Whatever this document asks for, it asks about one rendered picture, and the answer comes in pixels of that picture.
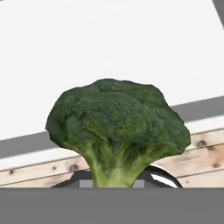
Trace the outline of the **green broccoli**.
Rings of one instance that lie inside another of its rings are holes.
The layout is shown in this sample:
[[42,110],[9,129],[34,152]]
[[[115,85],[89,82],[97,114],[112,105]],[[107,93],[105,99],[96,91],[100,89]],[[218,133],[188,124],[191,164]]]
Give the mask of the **green broccoli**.
[[150,164],[191,144],[162,92],[128,80],[101,79],[63,92],[45,129],[60,148],[86,160],[97,188],[132,187]]

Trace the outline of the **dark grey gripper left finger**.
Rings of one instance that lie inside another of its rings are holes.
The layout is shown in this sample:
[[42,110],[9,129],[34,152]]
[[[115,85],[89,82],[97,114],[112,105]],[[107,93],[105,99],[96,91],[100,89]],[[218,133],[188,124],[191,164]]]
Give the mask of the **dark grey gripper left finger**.
[[76,171],[70,179],[62,181],[57,185],[54,185],[53,188],[60,188],[60,187],[79,188],[80,182],[82,180],[91,180],[91,179],[92,175],[90,171]]

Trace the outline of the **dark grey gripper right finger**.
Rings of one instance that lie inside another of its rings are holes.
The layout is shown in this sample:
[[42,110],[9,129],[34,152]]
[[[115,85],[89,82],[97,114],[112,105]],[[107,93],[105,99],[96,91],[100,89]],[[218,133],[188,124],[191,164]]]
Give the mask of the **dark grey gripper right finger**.
[[182,188],[182,185],[171,173],[157,164],[147,166],[137,179],[143,180],[144,183],[150,184],[152,187]]

